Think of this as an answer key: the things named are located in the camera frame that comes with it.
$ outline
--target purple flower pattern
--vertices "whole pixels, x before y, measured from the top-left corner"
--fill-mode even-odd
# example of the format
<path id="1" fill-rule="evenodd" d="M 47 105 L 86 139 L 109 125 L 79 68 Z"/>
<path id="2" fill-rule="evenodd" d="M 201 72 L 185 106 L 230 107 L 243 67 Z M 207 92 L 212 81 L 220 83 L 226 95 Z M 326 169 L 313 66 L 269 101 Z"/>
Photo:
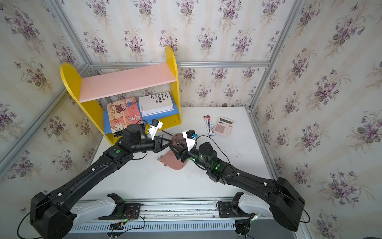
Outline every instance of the purple flower pattern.
<path id="1" fill-rule="evenodd" d="M 238 91 L 239 89 L 237 88 L 237 86 L 234 86 L 233 84 L 227 84 L 227 87 L 223 90 L 224 99 L 228 101 L 232 100 L 233 95 Z"/>
<path id="2" fill-rule="evenodd" d="M 144 88 L 143 90 L 141 90 L 141 93 L 143 94 L 143 96 L 150 96 L 152 94 L 155 94 L 155 90 L 153 87 Z"/>
<path id="3" fill-rule="evenodd" d="M 199 0 L 178 0 L 176 1 L 176 5 L 180 7 L 180 17 L 181 22 L 186 21 L 187 25 L 192 23 L 192 10 L 194 9 L 194 5 L 199 3 Z"/>
<path id="4" fill-rule="evenodd" d="M 110 4 L 109 0 L 90 0 L 86 2 L 86 5 L 93 9 L 95 17 L 98 19 L 98 22 L 104 22 L 105 27 L 110 25 L 109 16 L 106 14 L 106 4 Z"/>
<path id="5" fill-rule="evenodd" d="M 253 98 L 253 96 L 255 95 L 255 90 L 256 90 L 256 86 L 249 92 L 249 96 L 251 97 L 251 99 Z"/>
<path id="6" fill-rule="evenodd" d="M 178 51 L 178 40 L 176 39 L 174 33 L 177 29 L 170 28 L 168 32 L 165 30 L 161 30 L 162 34 L 159 38 L 159 46 L 166 49 L 166 46 L 171 47 L 172 51 L 176 53 Z"/>
<path id="7" fill-rule="evenodd" d="M 313 3 L 304 3 L 303 8 L 301 10 L 302 16 L 300 18 L 300 21 L 297 23 L 297 27 L 295 29 L 295 31 L 298 31 L 296 36 L 303 34 L 305 32 L 305 28 L 308 22 L 320 13 L 320 4 L 320 0 L 314 0 Z"/>
<path id="8" fill-rule="evenodd" d="M 253 75 L 255 72 L 258 72 L 260 70 L 259 67 L 244 67 L 241 69 L 241 71 L 244 73 L 243 74 L 243 82 L 244 84 L 250 82 L 253 79 Z"/>
<path id="9" fill-rule="evenodd" d="M 310 109 L 320 109 L 321 104 L 326 105 L 329 100 L 335 100 L 336 95 L 340 92 L 339 86 L 341 85 L 341 81 L 351 82 L 351 80 L 346 77 L 348 75 L 337 76 L 337 74 L 338 72 L 336 70 L 332 70 L 330 75 L 325 75 L 321 77 L 320 81 L 316 82 L 317 91 L 312 92 L 307 97 L 307 99 L 309 99 L 307 107 L 309 106 Z"/>
<path id="10" fill-rule="evenodd" d="M 82 119 L 81 121 L 78 121 L 75 126 L 79 135 L 85 135 L 87 138 L 90 138 L 90 136 L 93 137 L 93 131 L 90 128 L 88 122 L 88 119 Z"/>
<path id="11" fill-rule="evenodd" d="M 20 177 L 23 178 L 23 180 L 29 179 L 30 181 L 33 181 L 32 178 L 35 174 L 41 176 L 40 164 L 31 163 L 31 160 L 28 156 L 29 154 L 29 151 L 24 150 L 20 159 L 16 161 L 16 163 L 13 164 L 10 170 L 8 171 L 8 179 L 15 179 L 16 177 Z"/>
<path id="12" fill-rule="evenodd" d="M 347 138 L 352 138 L 356 142 L 352 145 L 348 145 L 349 147 L 354 148 L 355 151 L 361 149 L 363 152 L 364 146 L 366 145 L 369 149 L 371 149 L 371 144 L 374 142 L 380 143 L 382 137 L 382 118 L 378 115 L 382 112 L 380 110 L 378 113 L 376 112 L 363 112 L 365 115 L 361 123 L 363 127 L 360 126 L 355 130 L 354 128 L 351 130 L 352 134 L 348 135 Z"/>
<path id="13" fill-rule="evenodd" d="M 312 178 L 309 176 L 311 170 L 308 168 L 308 164 L 300 165 L 299 163 L 296 166 L 296 171 L 292 174 L 292 184 L 304 184 L 307 188 L 311 187 Z"/>
<path id="14" fill-rule="evenodd" d="M 89 145 L 86 145 L 85 153 L 82 155 L 82 158 L 85 159 L 86 163 L 89 163 L 90 160 L 93 158 L 94 149 L 90 148 Z"/>
<path id="15" fill-rule="evenodd" d="M 51 161 L 56 166 L 56 172 L 66 170 L 72 172 L 77 169 L 77 163 L 71 159 L 69 150 L 62 150 L 60 155 L 54 155 L 55 159 Z"/>
<path id="16" fill-rule="evenodd" d="M 222 101 L 211 101 L 210 107 L 220 107 L 222 106 Z"/>
<path id="17" fill-rule="evenodd" d="M 338 50 L 340 47 L 343 49 L 343 44 L 346 40 L 349 40 L 354 34 L 361 35 L 366 28 L 365 26 L 361 26 L 362 23 L 360 23 L 366 22 L 368 15 L 362 16 L 366 10 L 367 8 L 365 8 L 364 3 L 362 6 L 358 6 L 358 3 L 356 3 L 346 16 L 337 19 L 337 21 L 339 21 L 335 27 L 337 33 L 329 39 L 329 44 L 326 46 L 325 50 L 329 49 L 330 52 L 325 57 L 334 57 L 335 54 L 339 53 Z"/>
<path id="18" fill-rule="evenodd" d="M 281 146 L 283 145 L 288 147 L 289 141 L 290 141 L 289 130 L 286 127 L 284 127 L 283 129 L 279 129 L 278 135 L 276 136 L 276 139 L 275 139 L 275 148 L 279 150 Z"/>
<path id="19" fill-rule="evenodd" d="M 17 115 L 9 110 L 10 105 L 0 102 L 0 138 L 4 142 L 8 142 L 9 138 L 19 138 L 24 131 L 20 122 L 15 121 Z"/>
<path id="20" fill-rule="evenodd" d="M 179 75 L 183 76 L 182 82 L 186 86 L 191 86 L 194 83 L 196 70 L 194 68 L 181 68 Z"/>
<path id="21" fill-rule="evenodd" d="M 53 118 L 50 118 L 47 126 L 43 128 L 43 131 L 47 134 L 48 138 L 55 135 L 56 140 L 59 143 L 62 143 L 62 141 L 68 142 L 69 129 L 66 128 L 66 124 L 62 122 L 62 118 L 58 117 L 57 115 Z"/>
<path id="22" fill-rule="evenodd" d="M 256 110 L 254 111 L 254 115 L 257 121 L 260 120 L 260 113 L 259 113 L 259 108 L 256 107 Z"/>
<path id="23" fill-rule="evenodd" d="M 209 86 L 206 86 L 205 84 L 199 84 L 199 88 L 196 90 L 196 93 L 198 94 L 199 100 L 204 102 L 207 99 L 208 93 L 211 92 L 211 89 Z"/>
<path id="24" fill-rule="evenodd" d="M 224 79 L 225 79 L 227 74 L 228 74 L 227 68 L 214 68 L 214 69 L 212 69 L 211 75 L 215 76 L 212 79 L 212 83 L 215 86 L 220 86 L 224 82 Z"/>
<path id="25" fill-rule="evenodd" d="M 223 16 L 220 18 L 219 27 L 223 28 L 223 32 L 229 31 L 234 25 L 233 20 L 239 17 L 240 9 L 241 0 L 220 0 L 218 11 L 223 12 Z"/>
<path id="26" fill-rule="evenodd" d="M 353 171 L 346 174 L 337 170 L 336 173 L 330 173 L 333 182 L 323 181 L 321 182 L 323 188 L 319 191 L 323 198 L 327 201 L 332 201 L 333 205 L 340 204 L 343 206 L 345 204 L 352 204 L 353 207 L 364 192 L 367 198 L 372 198 L 374 196 L 370 193 L 370 188 L 364 185 L 359 185 L 356 183 L 357 176 Z"/>
<path id="27" fill-rule="evenodd" d="M 268 121 L 275 119 L 275 107 L 273 104 L 270 104 L 270 106 L 267 106 L 267 109 L 265 111 L 264 115 L 264 124 L 268 124 Z"/>
<path id="28" fill-rule="evenodd" d="M 265 0 L 262 1 L 263 14 L 261 14 L 261 22 L 265 22 L 264 26 L 270 24 L 274 20 L 275 12 L 281 3 L 285 3 L 285 0 Z"/>
<path id="29" fill-rule="evenodd" d="M 250 36 L 250 32 L 254 31 L 249 28 L 246 32 L 243 30 L 239 30 L 239 36 L 236 36 L 233 39 L 232 46 L 235 47 L 235 50 L 232 51 L 231 58 L 235 60 L 241 60 L 243 56 L 245 56 L 245 52 L 248 51 L 249 46 L 252 45 L 252 38 Z"/>
<path id="30" fill-rule="evenodd" d="M 125 33 L 125 47 L 130 48 L 130 56 L 135 59 L 135 61 L 142 61 L 144 55 L 143 40 L 138 36 L 140 32 L 139 29 L 133 29 L 132 31 L 124 31 Z"/>
<path id="31" fill-rule="evenodd" d="M 269 39 L 268 44 L 267 44 L 267 47 L 269 47 L 269 50 L 265 53 L 265 56 L 264 56 L 266 59 L 268 59 L 271 56 L 271 54 L 273 52 L 273 47 L 276 44 L 279 33 L 280 33 L 280 31 L 276 31 L 275 36 L 273 36 L 272 38 Z"/>
<path id="32" fill-rule="evenodd" d="M 37 37 L 40 32 L 34 25 L 35 21 L 15 5 L 2 3 L 1 6 L 4 11 L 4 20 L 7 25 L 10 25 L 12 34 L 22 35 L 28 49 L 31 52 L 35 50 L 41 55 L 41 52 L 45 51 L 45 47 L 42 44 L 44 41 Z"/>
<path id="33" fill-rule="evenodd" d="M 21 80 L 25 80 L 28 83 L 34 83 L 37 87 L 37 90 L 46 94 L 50 92 L 53 94 L 53 86 L 52 83 L 46 79 L 42 69 L 44 68 L 41 63 L 37 63 L 35 61 L 30 61 L 29 63 L 25 60 L 21 60 L 20 62 L 14 63 L 16 68 L 22 72 Z"/>
<path id="34" fill-rule="evenodd" d="M 301 78 L 301 75 L 306 72 L 309 66 L 310 57 L 315 56 L 316 54 L 313 51 L 308 52 L 306 48 L 303 48 L 301 53 L 296 55 L 296 58 L 292 61 L 293 68 L 289 70 L 286 80 L 289 84 L 296 82 L 296 77 Z"/>
<path id="35" fill-rule="evenodd" d="M 245 105 L 246 103 L 244 101 L 241 101 L 241 99 L 237 99 L 231 106 L 245 106 Z"/>
<path id="36" fill-rule="evenodd" d="M 298 101 L 298 94 L 293 92 L 292 95 L 286 97 L 286 104 L 283 107 L 282 112 L 284 113 L 283 118 L 288 118 L 289 114 L 293 111 L 297 113 L 299 110 L 298 106 L 301 103 Z"/>
<path id="37" fill-rule="evenodd" d="M 205 28 L 202 26 L 200 34 L 196 37 L 199 41 L 201 54 L 207 57 L 212 52 L 212 44 L 217 40 L 217 35 L 215 35 L 216 30 L 212 31 L 208 26 Z"/>
<path id="38" fill-rule="evenodd" d="M 182 107 L 194 107 L 195 101 L 185 101 Z"/>
<path id="39" fill-rule="evenodd" d="M 282 163 L 281 158 L 275 158 L 274 159 L 276 170 L 278 171 L 278 174 L 282 174 L 283 171 L 285 171 L 285 164 Z"/>
<path id="40" fill-rule="evenodd" d="M 67 62 L 76 67 L 76 58 L 73 55 L 73 51 L 62 42 L 63 38 L 60 37 L 58 43 L 53 43 L 53 47 L 56 49 L 56 57 L 58 57 L 60 63 Z"/>
<path id="41" fill-rule="evenodd" d="M 270 145 L 270 132 L 269 130 L 263 131 L 263 139 L 266 144 Z"/>
<path id="42" fill-rule="evenodd" d="M 340 226 L 337 225 L 336 215 L 326 215 L 324 211 L 319 215 L 320 219 L 314 222 L 315 232 L 327 239 L 341 239 Z"/>
<path id="43" fill-rule="evenodd" d="M 306 128 L 303 128 L 303 136 L 297 137 L 296 146 L 297 150 L 299 152 L 306 153 L 306 150 L 308 152 L 311 152 L 314 148 L 318 150 L 318 146 L 321 144 L 321 139 L 327 138 L 329 139 L 329 136 L 327 135 L 328 132 L 324 130 L 319 130 L 319 125 L 317 123 L 314 123 L 313 126 L 307 125 Z"/>
<path id="44" fill-rule="evenodd" d="M 382 62 L 379 63 L 379 67 L 377 67 L 374 64 L 372 69 L 374 71 L 370 72 L 366 76 L 366 79 L 368 79 L 368 78 L 373 79 L 373 83 L 366 86 L 366 88 L 381 89 L 381 86 L 382 86 Z"/>
<path id="45" fill-rule="evenodd" d="M 137 8 L 139 8 L 139 16 L 142 20 L 142 23 L 147 22 L 147 26 L 150 26 L 153 21 L 152 14 L 151 14 L 153 3 L 157 3 L 156 0 L 134 1 L 134 5 Z"/>
<path id="46" fill-rule="evenodd" d="M 93 55 L 95 57 L 98 57 L 98 59 L 101 62 L 106 62 L 107 60 L 107 55 L 106 53 L 108 52 L 106 47 L 107 45 L 104 43 L 104 41 L 98 37 L 98 30 L 92 30 L 91 33 L 85 31 L 84 35 L 85 37 L 85 42 L 86 42 L 86 47 L 93 49 Z"/>
<path id="47" fill-rule="evenodd" d="M 272 93 L 273 89 L 280 84 L 280 80 L 281 79 L 278 75 L 277 69 L 275 69 L 275 71 L 269 77 L 269 82 L 267 85 L 267 90 L 268 90 L 267 94 Z"/>

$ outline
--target tabletop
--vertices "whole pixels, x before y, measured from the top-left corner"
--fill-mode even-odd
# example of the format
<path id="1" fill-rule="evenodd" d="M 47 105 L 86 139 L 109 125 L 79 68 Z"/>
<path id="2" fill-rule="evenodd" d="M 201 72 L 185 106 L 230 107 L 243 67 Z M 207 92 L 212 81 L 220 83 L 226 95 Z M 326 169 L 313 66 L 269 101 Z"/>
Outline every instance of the tabletop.
<path id="1" fill-rule="evenodd" d="M 193 129 L 198 135 L 208 135 L 203 116 L 209 115 L 215 126 L 219 117 L 235 122 L 229 137 L 216 134 L 212 138 L 228 156 L 232 165 L 250 174 L 270 178 L 255 134 L 244 107 L 182 107 L 182 124 L 166 130 L 170 134 Z M 207 137 L 200 137 L 197 144 L 209 141 L 218 158 L 227 158 Z M 104 138 L 95 154 L 96 161 L 110 147 Z M 116 193 L 124 199 L 138 198 L 219 198 L 233 197 L 243 189 L 213 182 L 206 172 L 188 161 L 181 170 L 165 167 L 157 159 L 169 149 L 159 153 L 149 152 L 142 160 L 129 161 L 121 169 L 107 176 L 87 194 L 83 200 L 94 200 Z M 144 154 L 136 153 L 135 158 Z"/>

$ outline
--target calculator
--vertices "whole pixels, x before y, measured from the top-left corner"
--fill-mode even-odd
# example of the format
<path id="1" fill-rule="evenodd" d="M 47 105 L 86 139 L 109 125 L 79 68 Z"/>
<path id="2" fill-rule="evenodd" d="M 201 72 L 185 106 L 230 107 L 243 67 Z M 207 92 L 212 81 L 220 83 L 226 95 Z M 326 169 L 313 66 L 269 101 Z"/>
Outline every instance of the calculator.
<path id="1" fill-rule="evenodd" d="M 229 136 L 233 128 L 234 122 L 227 118 L 219 117 L 214 128 L 215 133 Z"/>

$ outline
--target wall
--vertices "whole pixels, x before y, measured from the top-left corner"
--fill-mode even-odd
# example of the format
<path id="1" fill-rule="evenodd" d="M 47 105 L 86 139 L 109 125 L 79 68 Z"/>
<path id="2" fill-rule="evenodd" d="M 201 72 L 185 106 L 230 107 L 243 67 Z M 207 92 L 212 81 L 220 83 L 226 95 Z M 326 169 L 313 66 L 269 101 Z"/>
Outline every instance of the wall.
<path id="1" fill-rule="evenodd" d="M 381 43 L 380 1 L 307 0 L 256 106 L 313 238 L 382 237 Z"/>
<path id="2" fill-rule="evenodd" d="M 0 1 L 0 158 L 62 91 L 59 66 L 82 63 L 45 1 Z M 16 229 L 38 192 L 47 193 L 83 171 L 100 133 L 67 95 L 18 160 L 0 179 L 0 237 Z M 23 222 L 21 235 L 37 236 Z"/>
<path id="3" fill-rule="evenodd" d="M 93 62 L 162 62 L 166 46 L 177 61 L 268 60 L 293 5 L 292 0 L 60 2 Z M 181 103 L 248 105 L 263 72 L 180 69 Z"/>

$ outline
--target cartoon bunny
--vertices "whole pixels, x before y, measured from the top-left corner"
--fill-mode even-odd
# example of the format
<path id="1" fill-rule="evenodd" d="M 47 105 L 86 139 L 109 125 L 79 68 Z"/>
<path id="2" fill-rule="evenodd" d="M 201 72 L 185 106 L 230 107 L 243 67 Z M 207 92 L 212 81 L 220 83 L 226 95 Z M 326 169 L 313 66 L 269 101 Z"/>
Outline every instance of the cartoon bunny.
<path id="1" fill-rule="evenodd" d="M 140 119 L 141 117 L 139 115 L 135 115 L 135 116 L 131 116 L 129 118 L 127 118 L 129 120 L 129 122 L 131 121 L 134 121 L 134 120 L 137 120 L 137 119 Z"/>

